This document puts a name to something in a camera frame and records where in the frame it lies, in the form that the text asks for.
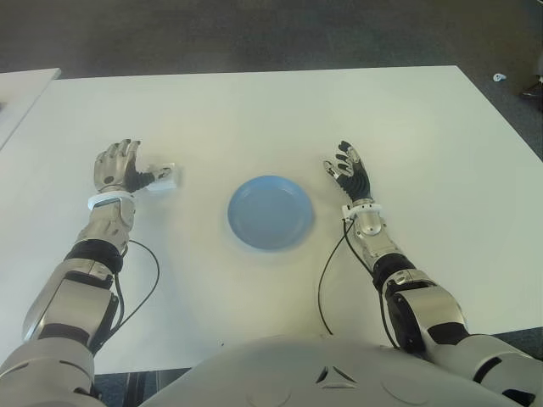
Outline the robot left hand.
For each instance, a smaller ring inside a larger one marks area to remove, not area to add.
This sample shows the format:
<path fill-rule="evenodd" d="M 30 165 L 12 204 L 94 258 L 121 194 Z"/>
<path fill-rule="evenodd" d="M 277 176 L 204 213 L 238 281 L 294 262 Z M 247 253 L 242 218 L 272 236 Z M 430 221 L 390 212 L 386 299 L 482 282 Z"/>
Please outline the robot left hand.
<path fill-rule="evenodd" d="M 124 139 L 111 144 L 97 156 L 93 180 L 99 193 L 136 192 L 173 175 L 173 167 L 166 164 L 139 171 L 136 163 L 140 144 L 140 141 Z"/>

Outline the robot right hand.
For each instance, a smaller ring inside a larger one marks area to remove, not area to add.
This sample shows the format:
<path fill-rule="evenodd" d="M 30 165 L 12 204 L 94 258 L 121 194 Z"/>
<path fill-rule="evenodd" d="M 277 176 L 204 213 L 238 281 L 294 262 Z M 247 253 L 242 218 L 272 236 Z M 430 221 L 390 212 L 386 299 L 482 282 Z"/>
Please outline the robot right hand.
<path fill-rule="evenodd" d="M 369 175 L 356 149 L 342 141 L 338 150 L 336 163 L 323 161 L 325 172 L 335 180 L 353 204 L 365 199 L 372 200 Z"/>

